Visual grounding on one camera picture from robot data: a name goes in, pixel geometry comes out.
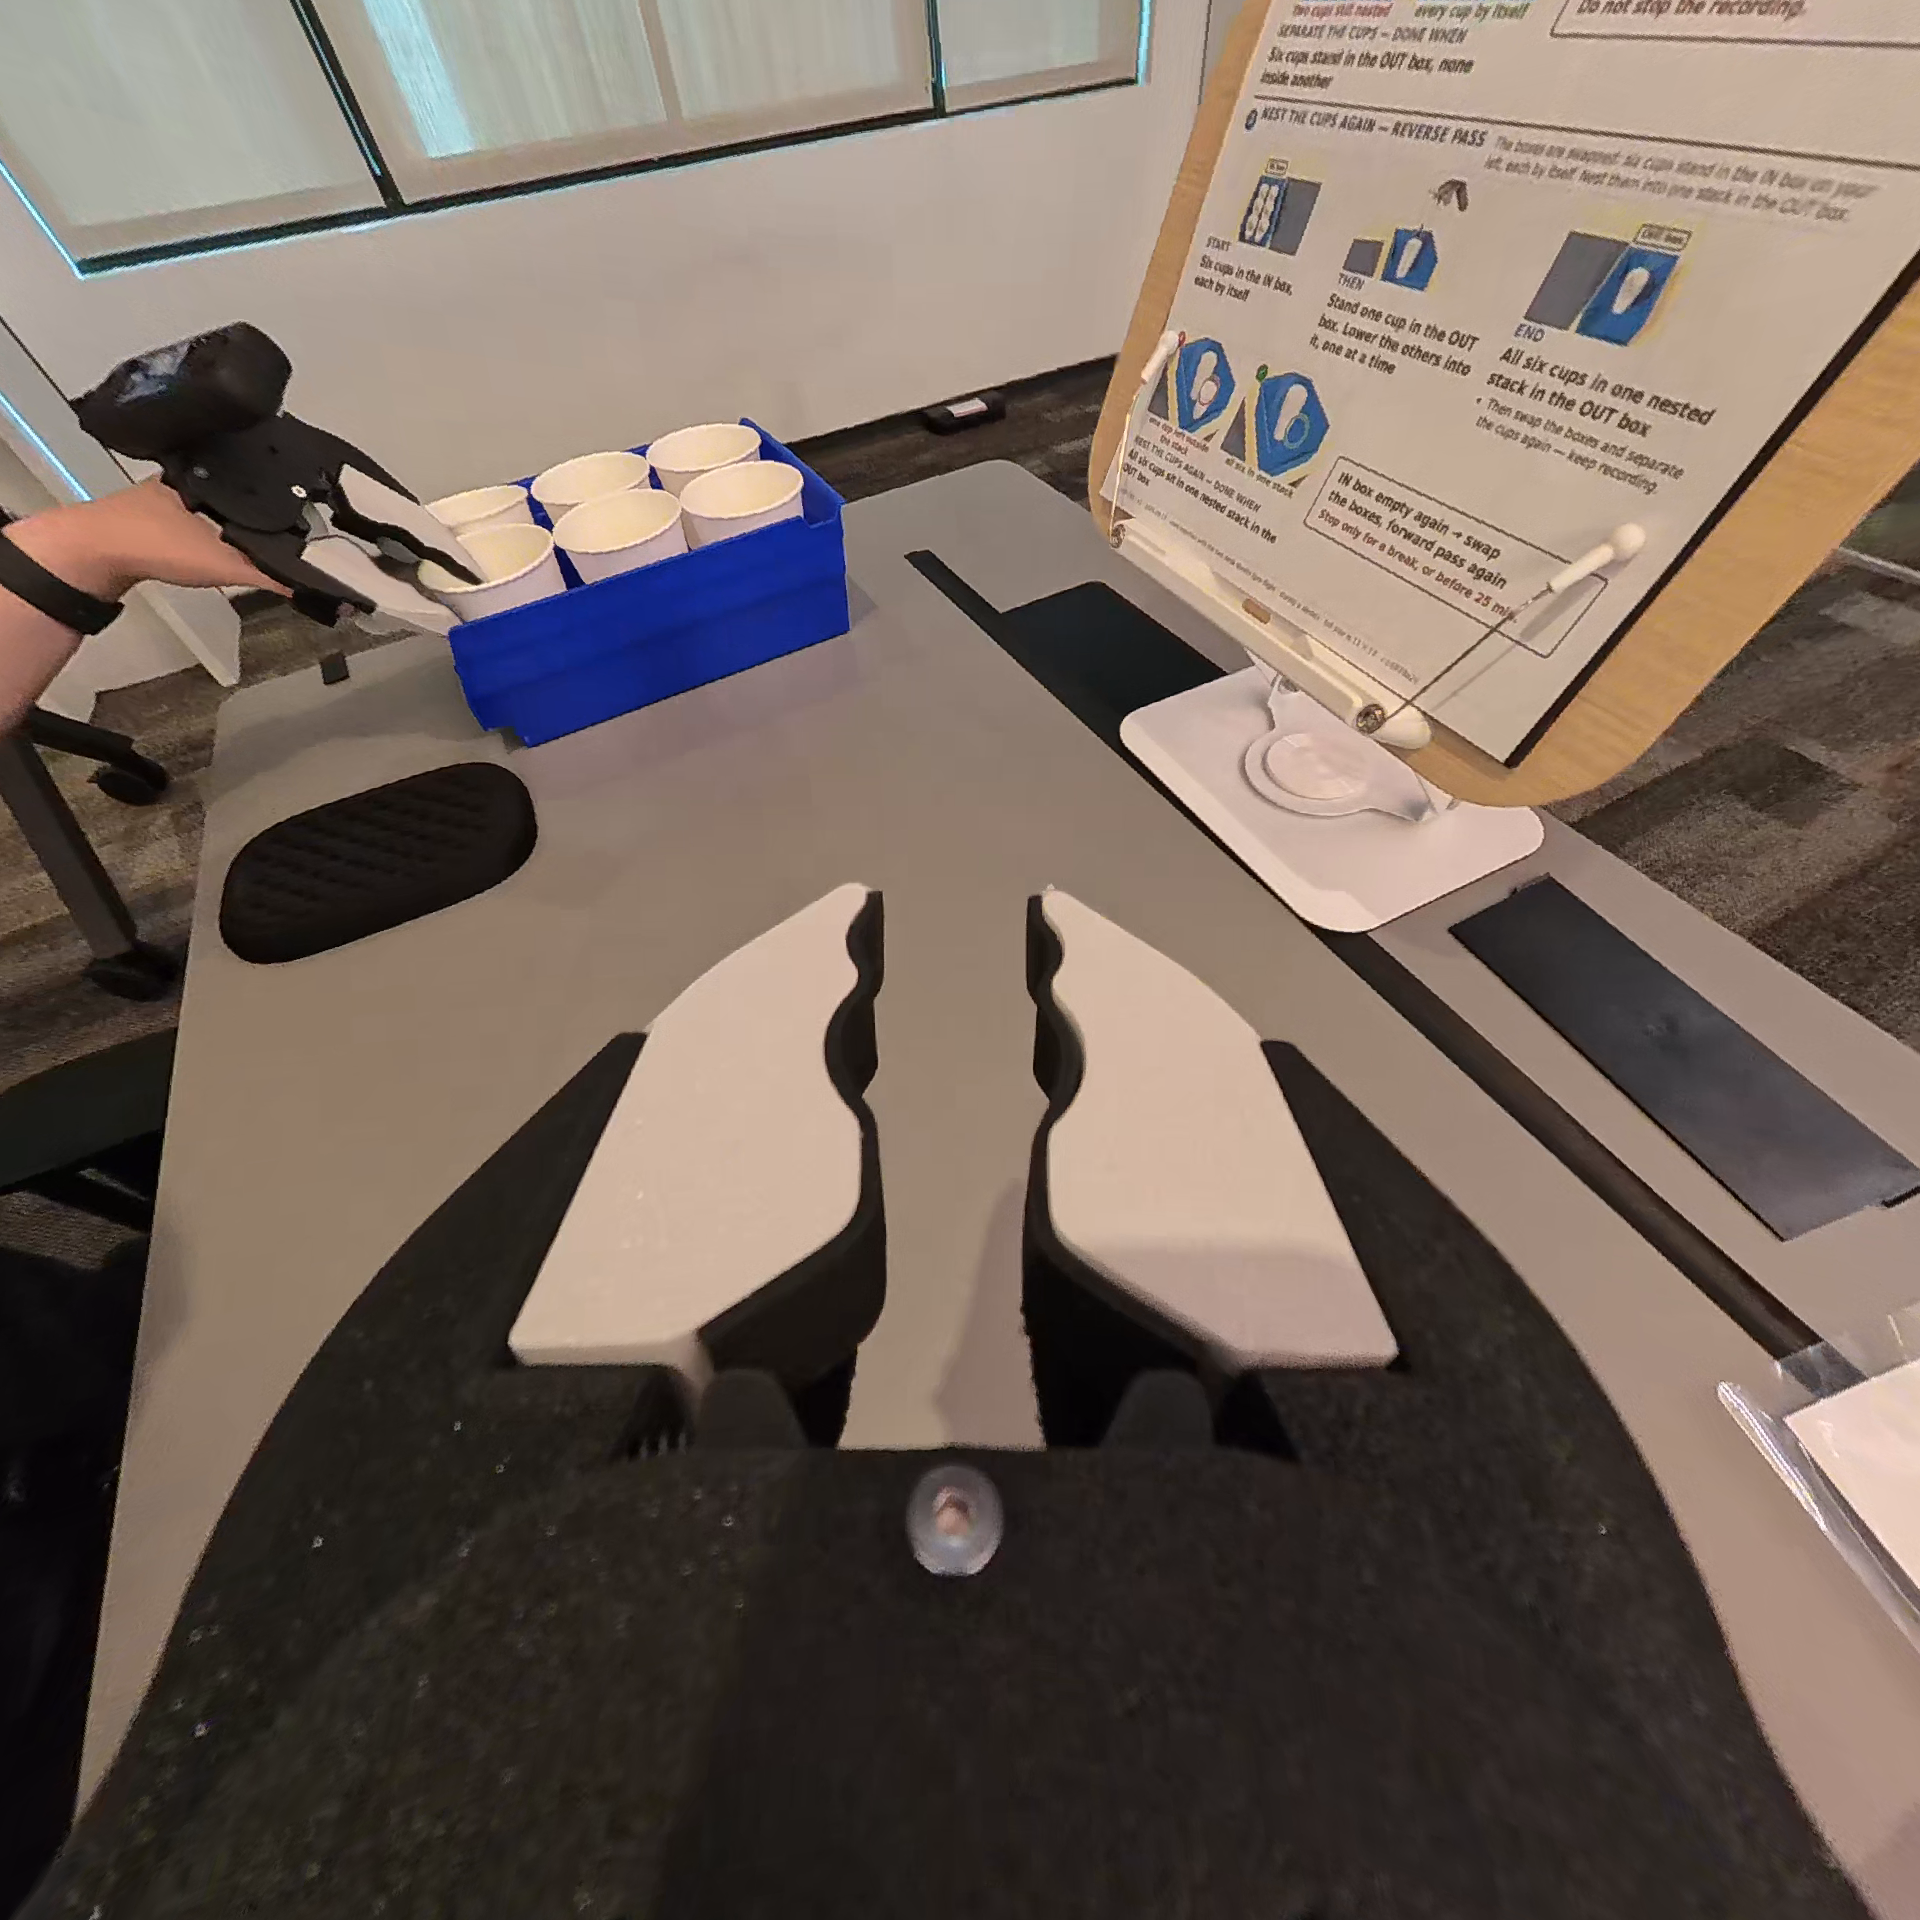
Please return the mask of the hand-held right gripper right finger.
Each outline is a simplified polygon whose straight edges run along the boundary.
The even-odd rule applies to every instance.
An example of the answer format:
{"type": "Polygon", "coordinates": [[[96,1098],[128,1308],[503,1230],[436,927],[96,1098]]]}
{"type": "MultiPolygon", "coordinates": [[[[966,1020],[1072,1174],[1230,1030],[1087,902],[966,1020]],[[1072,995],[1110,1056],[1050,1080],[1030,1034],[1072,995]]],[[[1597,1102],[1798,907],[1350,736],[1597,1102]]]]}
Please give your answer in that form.
{"type": "Polygon", "coordinates": [[[1053,1373],[1386,1371],[1398,1334],[1259,1030],[1064,888],[1027,902],[1023,1317],[1053,1373]]]}

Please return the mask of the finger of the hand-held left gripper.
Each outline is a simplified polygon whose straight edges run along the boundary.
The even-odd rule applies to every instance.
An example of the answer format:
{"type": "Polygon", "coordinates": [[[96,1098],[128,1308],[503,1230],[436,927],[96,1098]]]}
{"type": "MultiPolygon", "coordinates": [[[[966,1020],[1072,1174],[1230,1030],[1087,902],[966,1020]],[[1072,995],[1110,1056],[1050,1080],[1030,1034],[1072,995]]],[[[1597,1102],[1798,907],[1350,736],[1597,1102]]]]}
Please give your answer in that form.
{"type": "Polygon", "coordinates": [[[297,589],[301,605],[315,618],[341,621],[359,618],[371,632],[432,632],[447,638],[460,621],[452,605],[422,590],[413,572],[371,554],[352,539],[315,539],[301,548],[311,582],[297,589]]]}
{"type": "Polygon", "coordinates": [[[330,589],[481,589],[484,566],[422,500],[341,467],[316,482],[316,577],[330,589]]]}

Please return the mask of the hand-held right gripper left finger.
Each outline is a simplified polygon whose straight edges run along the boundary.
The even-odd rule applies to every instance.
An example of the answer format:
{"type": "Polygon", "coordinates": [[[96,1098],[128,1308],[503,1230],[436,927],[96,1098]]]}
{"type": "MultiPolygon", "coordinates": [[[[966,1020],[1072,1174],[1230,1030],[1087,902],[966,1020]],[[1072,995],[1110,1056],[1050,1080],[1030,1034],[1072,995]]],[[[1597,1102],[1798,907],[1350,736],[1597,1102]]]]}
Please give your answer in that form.
{"type": "Polygon", "coordinates": [[[654,1027],[513,1319],[521,1366],[759,1371],[844,1422],[887,1306],[884,894],[833,887],[654,1027]]]}

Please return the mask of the blue plastic bin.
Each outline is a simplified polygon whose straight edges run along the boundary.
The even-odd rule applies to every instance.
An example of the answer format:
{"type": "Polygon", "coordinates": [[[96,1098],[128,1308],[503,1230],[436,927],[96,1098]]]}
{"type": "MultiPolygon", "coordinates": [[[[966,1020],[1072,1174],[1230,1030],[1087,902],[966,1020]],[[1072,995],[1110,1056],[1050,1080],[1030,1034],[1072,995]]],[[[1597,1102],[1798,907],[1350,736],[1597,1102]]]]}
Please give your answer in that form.
{"type": "Polygon", "coordinates": [[[805,473],[801,520],[455,627],[447,645],[474,722],[544,747],[844,638],[844,500],[763,426],[759,458],[805,473]]]}

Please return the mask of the person's left forearm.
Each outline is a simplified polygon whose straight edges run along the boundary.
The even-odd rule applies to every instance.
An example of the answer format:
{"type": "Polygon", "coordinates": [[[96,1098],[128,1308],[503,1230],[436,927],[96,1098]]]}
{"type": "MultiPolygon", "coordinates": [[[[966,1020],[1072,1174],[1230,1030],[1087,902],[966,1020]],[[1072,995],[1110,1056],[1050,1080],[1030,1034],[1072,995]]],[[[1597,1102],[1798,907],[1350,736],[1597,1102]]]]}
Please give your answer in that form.
{"type": "MultiPolygon", "coordinates": [[[[13,520],[13,539],[54,570],[60,580],[84,589],[84,554],[73,507],[50,507],[26,520],[13,520]]],[[[13,731],[40,696],[60,674],[81,638],[35,616],[3,590],[3,731],[13,731]]]]}

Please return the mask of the person's left hand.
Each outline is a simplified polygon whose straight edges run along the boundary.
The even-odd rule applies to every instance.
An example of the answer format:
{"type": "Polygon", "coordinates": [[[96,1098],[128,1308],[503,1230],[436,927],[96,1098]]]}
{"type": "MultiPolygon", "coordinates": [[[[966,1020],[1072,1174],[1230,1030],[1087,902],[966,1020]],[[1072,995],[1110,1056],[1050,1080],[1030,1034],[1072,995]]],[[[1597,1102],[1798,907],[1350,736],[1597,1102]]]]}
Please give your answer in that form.
{"type": "Polygon", "coordinates": [[[147,476],[100,500],[77,500],[73,520],[73,539],[84,554],[77,580],[100,599],[143,582],[273,590],[289,599],[288,582],[233,546],[213,520],[186,507],[163,476],[147,476]]]}

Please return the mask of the black wrist band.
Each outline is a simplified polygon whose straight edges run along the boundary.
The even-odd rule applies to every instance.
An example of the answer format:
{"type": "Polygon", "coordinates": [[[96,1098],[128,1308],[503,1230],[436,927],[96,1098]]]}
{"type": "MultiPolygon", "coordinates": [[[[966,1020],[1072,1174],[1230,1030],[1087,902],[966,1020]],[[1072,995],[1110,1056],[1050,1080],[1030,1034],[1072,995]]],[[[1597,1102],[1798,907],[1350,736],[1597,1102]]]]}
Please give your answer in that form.
{"type": "Polygon", "coordinates": [[[13,539],[13,526],[17,521],[3,521],[3,590],[13,599],[18,599],[35,616],[50,618],[54,627],[77,638],[96,638],[111,621],[118,621],[121,599],[105,599],[96,590],[60,580],[54,570],[48,570],[13,539]]]}

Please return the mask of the black wrist rest pad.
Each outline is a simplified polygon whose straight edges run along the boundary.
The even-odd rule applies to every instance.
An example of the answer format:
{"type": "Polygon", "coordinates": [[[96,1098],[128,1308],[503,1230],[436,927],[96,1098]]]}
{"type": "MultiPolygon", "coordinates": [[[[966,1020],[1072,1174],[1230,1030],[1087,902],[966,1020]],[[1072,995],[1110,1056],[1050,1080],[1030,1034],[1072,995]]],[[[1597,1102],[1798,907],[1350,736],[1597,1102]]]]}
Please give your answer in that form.
{"type": "Polygon", "coordinates": [[[474,902],[535,847],[521,776],[447,764],[255,833],[226,870],[219,936],[242,960],[289,967],[474,902]]]}

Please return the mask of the white stand base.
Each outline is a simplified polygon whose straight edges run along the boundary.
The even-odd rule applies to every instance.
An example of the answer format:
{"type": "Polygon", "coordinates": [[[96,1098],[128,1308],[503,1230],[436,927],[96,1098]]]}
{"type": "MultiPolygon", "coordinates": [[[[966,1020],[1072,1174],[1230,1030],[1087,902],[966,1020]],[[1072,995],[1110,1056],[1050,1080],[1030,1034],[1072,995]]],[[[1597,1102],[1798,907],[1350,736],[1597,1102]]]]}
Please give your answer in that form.
{"type": "Polygon", "coordinates": [[[1470,804],[1259,663],[1138,706],[1123,747],[1298,920],[1376,932],[1545,842],[1470,804]]]}

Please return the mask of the glass partition window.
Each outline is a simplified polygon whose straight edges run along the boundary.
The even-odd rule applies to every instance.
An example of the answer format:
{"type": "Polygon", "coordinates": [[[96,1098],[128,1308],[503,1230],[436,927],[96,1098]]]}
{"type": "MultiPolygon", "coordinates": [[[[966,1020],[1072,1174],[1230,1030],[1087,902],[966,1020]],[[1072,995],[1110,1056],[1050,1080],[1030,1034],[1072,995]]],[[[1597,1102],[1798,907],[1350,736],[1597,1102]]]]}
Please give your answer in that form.
{"type": "Polygon", "coordinates": [[[1141,84],[1153,2],[3,2],[77,271],[1141,84]]]}

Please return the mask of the black flat plate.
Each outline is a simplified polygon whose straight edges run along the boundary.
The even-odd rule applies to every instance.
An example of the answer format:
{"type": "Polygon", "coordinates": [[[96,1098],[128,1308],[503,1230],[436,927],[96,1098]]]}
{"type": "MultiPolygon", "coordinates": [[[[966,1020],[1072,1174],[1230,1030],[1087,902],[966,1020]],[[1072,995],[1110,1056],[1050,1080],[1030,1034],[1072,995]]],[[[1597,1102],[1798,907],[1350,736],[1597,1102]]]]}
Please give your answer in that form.
{"type": "Polygon", "coordinates": [[[1784,1240],[1915,1198],[1915,1163],[1555,876],[1455,943],[1784,1240]]]}
{"type": "Polygon", "coordinates": [[[1222,668],[1107,582],[998,616],[998,645],[1107,744],[1130,714],[1222,680],[1222,668]]]}

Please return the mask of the black office chair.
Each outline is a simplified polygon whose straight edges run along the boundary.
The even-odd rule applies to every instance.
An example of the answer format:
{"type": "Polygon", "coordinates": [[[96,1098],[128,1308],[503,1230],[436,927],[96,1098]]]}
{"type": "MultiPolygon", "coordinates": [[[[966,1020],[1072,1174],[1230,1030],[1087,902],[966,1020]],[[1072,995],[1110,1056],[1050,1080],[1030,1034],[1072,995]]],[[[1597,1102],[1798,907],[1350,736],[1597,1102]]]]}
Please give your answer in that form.
{"type": "MultiPolygon", "coordinates": [[[[167,771],[130,736],[35,706],[3,736],[3,804],[87,948],[84,979],[128,1005],[179,983],[179,958],[143,939],[42,750],[96,764],[128,804],[167,794],[167,771]]],[[[153,1233],[176,1030],[153,1030],[48,1070],[3,1091],[3,1194],[35,1194],[133,1238],[153,1233]]]]}

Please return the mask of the laminated paper sheet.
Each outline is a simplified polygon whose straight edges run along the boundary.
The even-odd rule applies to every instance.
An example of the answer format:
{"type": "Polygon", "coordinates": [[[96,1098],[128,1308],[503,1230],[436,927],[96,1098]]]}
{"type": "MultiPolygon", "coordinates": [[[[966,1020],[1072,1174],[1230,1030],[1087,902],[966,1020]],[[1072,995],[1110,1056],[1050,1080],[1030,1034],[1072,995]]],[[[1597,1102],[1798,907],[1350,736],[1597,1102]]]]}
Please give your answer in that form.
{"type": "Polygon", "coordinates": [[[1915,1306],[1802,1348],[1718,1404],[1915,1644],[1915,1306]]]}

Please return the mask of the person's dark clothing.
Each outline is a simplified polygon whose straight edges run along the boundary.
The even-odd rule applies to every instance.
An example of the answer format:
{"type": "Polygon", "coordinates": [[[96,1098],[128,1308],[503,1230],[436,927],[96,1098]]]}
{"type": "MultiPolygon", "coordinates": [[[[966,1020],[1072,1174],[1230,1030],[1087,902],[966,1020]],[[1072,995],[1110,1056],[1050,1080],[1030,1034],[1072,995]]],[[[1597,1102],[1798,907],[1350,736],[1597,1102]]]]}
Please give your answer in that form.
{"type": "Polygon", "coordinates": [[[77,1814],[147,1264],[3,1252],[3,1912],[77,1814]]]}

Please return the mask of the wooden instruction board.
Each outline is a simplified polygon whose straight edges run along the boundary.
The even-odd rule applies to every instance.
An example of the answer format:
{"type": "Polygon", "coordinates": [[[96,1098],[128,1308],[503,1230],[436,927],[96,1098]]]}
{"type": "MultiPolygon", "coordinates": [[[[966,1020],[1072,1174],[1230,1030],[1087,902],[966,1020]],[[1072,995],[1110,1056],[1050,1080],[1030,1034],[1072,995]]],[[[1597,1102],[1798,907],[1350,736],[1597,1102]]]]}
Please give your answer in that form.
{"type": "Polygon", "coordinates": [[[1120,557],[1483,804],[1614,778],[1915,468],[1915,2],[1264,2],[1120,557]]]}

